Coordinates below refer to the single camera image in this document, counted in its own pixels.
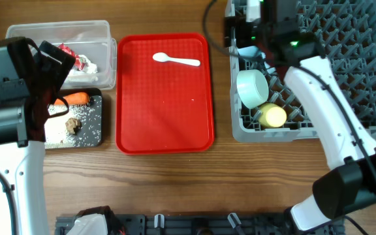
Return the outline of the light blue bowl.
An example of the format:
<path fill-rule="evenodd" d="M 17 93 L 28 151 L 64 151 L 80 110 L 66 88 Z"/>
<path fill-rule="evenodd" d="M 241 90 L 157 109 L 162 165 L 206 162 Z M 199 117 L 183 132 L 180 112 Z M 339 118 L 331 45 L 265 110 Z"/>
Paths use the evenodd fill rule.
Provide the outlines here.
<path fill-rule="evenodd" d="M 243 57 L 255 57 L 260 55 L 263 59 L 266 58 L 266 54 L 262 52 L 258 47 L 256 46 L 248 46 L 244 48 L 238 48 L 238 53 L 240 56 Z M 268 74 L 273 74 L 276 72 L 275 67 L 272 67 L 267 62 L 264 62 L 264 66 L 268 72 Z"/>

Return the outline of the mint green bowl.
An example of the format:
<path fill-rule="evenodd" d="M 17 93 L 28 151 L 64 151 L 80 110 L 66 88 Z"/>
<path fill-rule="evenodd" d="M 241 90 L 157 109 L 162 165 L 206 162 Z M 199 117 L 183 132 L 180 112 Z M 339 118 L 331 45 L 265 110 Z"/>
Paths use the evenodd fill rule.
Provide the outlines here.
<path fill-rule="evenodd" d="M 241 70 L 237 75 L 236 87 L 240 100 L 249 109 L 254 109 L 268 100 L 268 83 L 259 70 Z"/>

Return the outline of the yellow plastic cup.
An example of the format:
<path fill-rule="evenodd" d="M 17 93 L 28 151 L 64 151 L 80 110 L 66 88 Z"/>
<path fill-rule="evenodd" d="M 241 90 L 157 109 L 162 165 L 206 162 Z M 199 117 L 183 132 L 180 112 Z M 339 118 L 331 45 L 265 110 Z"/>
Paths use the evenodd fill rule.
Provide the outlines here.
<path fill-rule="evenodd" d="M 273 104 L 266 103 L 259 107 L 261 112 L 258 122 L 264 127 L 278 128 L 285 124 L 287 120 L 287 113 L 282 107 Z"/>

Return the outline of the white plastic spoon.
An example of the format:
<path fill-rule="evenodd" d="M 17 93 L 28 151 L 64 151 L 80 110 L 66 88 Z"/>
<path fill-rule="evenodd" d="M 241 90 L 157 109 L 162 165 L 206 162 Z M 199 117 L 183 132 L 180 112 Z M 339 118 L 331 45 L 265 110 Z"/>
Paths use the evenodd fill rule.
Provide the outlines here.
<path fill-rule="evenodd" d="M 184 65 L 199 67 L 201 62 L 197 59 L 184 59 L 184 58 L 175 58 L 175 57 L 169 57 L 164 52 L 157 52 L 153 54 L 152 56 L 154 61 L 165 63 L 165 62 L 173 62 L 173 63 L 180 63 Z"/>

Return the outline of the white tissue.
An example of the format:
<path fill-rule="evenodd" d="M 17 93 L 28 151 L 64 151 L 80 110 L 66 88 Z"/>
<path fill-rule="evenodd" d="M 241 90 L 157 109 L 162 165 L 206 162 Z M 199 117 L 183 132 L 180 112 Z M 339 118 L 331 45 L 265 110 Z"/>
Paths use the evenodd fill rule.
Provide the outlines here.
<path fill-rule="evenodd" d="M 85 55 L 78 55 L 76 63 L 67 76 L 67 82 L 94 82 L 98 78 L 98 66 Z"/>

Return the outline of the red snack wrapper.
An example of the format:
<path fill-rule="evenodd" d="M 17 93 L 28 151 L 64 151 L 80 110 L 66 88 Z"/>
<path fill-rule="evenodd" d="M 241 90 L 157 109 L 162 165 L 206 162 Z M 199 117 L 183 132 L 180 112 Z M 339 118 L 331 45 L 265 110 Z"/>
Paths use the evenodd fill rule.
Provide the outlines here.
<path fill-rule="evenodd" d="M 73 51 L 70 47 L 66 46 L 65 44 L 60 44 L 58 46 L 61 50 L 66 52 L 67 54 L 73 56 L 75 58 L 74 66 L 79 70 L 82 71 L 86 66 L 86 60 L 83 57 L 80 57 L 75 51 Z"/>

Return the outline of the orange carrot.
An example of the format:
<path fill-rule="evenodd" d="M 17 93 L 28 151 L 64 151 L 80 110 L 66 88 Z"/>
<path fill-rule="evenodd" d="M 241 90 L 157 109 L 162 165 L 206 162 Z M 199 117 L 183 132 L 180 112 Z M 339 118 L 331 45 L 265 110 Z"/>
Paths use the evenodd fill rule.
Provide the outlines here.
<path fill-rule="evenodd" d="M 84 105 L 90 102 L 90 96 L 85 92 L 72 93 L 63 97 L 68 105 Z"/>

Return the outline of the brown food scrap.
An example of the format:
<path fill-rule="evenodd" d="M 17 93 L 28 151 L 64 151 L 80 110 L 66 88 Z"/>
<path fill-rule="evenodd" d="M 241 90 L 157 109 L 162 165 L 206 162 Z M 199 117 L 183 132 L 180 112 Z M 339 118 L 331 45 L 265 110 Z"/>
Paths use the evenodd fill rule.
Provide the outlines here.
<path fill-rule="evenodd" d="M 76 135 L 81 126 L 81 121 L 74 117 L 70 117 L 65 123 L 66 131 L 72 135 Z"/>

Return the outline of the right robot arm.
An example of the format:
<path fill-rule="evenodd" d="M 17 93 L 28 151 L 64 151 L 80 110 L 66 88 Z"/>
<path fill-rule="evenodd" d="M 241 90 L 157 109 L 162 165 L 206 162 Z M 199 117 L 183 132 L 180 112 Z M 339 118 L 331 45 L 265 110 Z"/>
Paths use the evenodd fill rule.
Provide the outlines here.
<path fill-rule="evenodd" d="M 295 230 L 311 232 L 348 213 L 376 204 L 376 141 L 352 111 L 334 78 L 321 43 L 302 33 L 292 10 L 269 16 L 278 1 L 248 1 L 246 38 L 272 54 L 256 63 L 285 68 L 283 80 L 301 102 L 321 140 L 329 172 L 314 182 L 312 194 L 293 206 Z"/>

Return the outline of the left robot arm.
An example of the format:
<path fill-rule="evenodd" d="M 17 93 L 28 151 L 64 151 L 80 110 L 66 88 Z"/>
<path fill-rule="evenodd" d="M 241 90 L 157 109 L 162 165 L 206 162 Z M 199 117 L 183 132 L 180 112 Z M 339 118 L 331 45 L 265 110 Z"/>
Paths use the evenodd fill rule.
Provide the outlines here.
<path fill-rule="evenodd" d="M 0 234 L 49 234 L 44 124 L 75 58 L 26 37 L 0 40 Z"/>

